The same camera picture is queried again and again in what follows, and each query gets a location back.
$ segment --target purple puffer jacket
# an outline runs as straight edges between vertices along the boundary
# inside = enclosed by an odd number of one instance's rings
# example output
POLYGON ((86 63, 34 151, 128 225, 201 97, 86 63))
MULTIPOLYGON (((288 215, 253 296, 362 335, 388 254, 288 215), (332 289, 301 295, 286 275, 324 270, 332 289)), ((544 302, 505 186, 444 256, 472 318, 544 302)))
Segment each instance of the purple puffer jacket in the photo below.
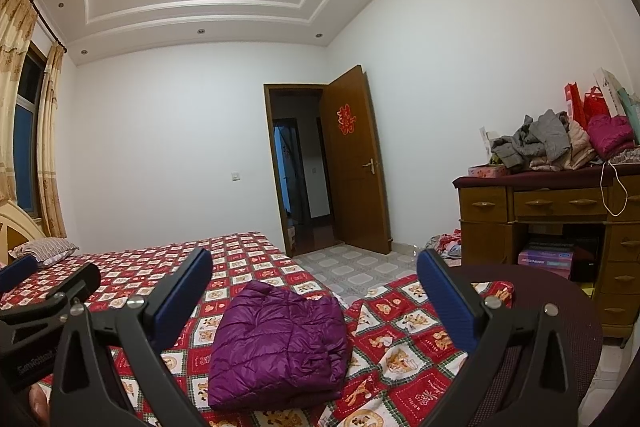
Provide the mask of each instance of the purple puffer jacket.
POLYGON ((589 120, 587 133, 598 156, 608 160, 624 149, 634 146, 634 130, 626 117, 594 115, 589 120))
POLYGON ((305 299, 251 281, 231 301, 216 331, 209 406, 281 410, 337 399, 350 358, 335 298, 305 299))

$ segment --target pillow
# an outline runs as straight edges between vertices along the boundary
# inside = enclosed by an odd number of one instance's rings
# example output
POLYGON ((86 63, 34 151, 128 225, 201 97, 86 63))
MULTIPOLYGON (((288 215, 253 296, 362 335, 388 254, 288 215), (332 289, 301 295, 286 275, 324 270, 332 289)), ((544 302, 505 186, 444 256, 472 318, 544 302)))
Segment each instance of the pillow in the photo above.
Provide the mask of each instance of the pillow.
POLYGON ((43 270, 43 269, 49 268, 50 266, 55 265, 59 261, 62 261, 63 259, 66 259, 67 257, 69 257, 75 251, 76 251, 76 249, 72 248, 71 250, 67 250, 65 252, 58 253, 58 254, 54 255, 53 257, 50 257, 49 259, 45 259, 44 261, 42 261, 42 263, 38 263, 38 269, 43 270))
POLYGON ((38 266, 61 253, 73 253, 78 247, 64 237, 44 237, 43 239, 34 239, 14 248, 12 256, 16 259, 24 255, 32 255, 38 261, 38 266))

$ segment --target curtain rod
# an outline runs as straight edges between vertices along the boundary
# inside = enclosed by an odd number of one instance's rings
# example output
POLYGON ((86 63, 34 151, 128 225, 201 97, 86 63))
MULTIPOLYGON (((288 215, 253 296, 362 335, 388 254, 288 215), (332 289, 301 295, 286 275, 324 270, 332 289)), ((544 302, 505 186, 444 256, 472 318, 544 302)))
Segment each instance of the curtain rod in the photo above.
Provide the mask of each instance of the curtain rod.
POLYGON ((35 1, 33 0, 29 0, 31 2, 31 6, 34 8, 34 10, 36 11, 36 14, 38 14, 38 18, 44 23, 44 26, 47 28, 47 30, 49 31, 49 33, 51 34, 51 36, 53 37, 53 39, 56 40, 56 42, 62 46, 62 48, 65 50, 66 53, 66 46, 62 44, 62 41, 60 41, 60 39, 58 39, 58 36, 53 32, 53 30, 51 29, 51 27, 49 26, 49 23, 44 19, 44 17, 42 16, 42 14, 40 13, 40 10, 38 9, 38 7, 36 6, 35 1))

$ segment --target red gift bag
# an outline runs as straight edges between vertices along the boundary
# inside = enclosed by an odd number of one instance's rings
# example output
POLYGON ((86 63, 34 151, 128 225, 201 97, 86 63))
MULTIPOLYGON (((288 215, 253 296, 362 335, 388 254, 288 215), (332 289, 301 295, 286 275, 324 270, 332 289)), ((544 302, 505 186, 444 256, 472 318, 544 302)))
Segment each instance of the red gift bag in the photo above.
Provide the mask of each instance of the red gift bag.
POLYGON ((576 83, 569 83, 564 87, 564 94, 566 96, 567 115, 571 120, 575 120, 580 126, 587 129, 587 119, 584 116, 584 110, 582 108, 582 99, 580 98, 580 92, 578 91, 578 85, 576 83))
POLYGON ((601 89, 597 86, 593 86, 589 93, 584 94, 583 109, 587 124, 591 120, 591 117, 595 117, 595 115, 611 116, 609 107, 607 106, 607 100, 605 100, 601 89))

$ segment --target white cable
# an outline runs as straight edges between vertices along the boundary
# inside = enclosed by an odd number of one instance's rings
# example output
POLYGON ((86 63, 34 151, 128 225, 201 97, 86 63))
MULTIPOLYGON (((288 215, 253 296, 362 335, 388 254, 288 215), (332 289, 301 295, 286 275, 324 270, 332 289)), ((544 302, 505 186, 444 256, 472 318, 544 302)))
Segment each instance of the white cable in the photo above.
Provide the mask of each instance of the white cable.
POLYGON ((600 173, 600 194, 602 194, 602 204, 604 205, 604 208, 606 208, 607 212, 609 212, 609 214, 611 214, 613 217, 618 217, 620 216, 620 214, 622 214, 625 211, 626 203, 629 201, 629 193, 626 191, 626 187, 622 184, 622 182, 620 181, 620 178, 618 177, 618 170, 609 160, 607 160, 605 163, 602 164, 602 172, 600 173), (613 212, 611 212, 611 209, 607 207, 607 202, 604 200, 604 189, 602 188, 602 179, 604 177, 604 168, 607 166, 607 163, 613 167, 613 171, 616 173, 616 180, 618 180, 618 183, 622 187, 622 190, 625 192, 625 205, 622 207, 622 210, 618 214, 614 214, 613 212))

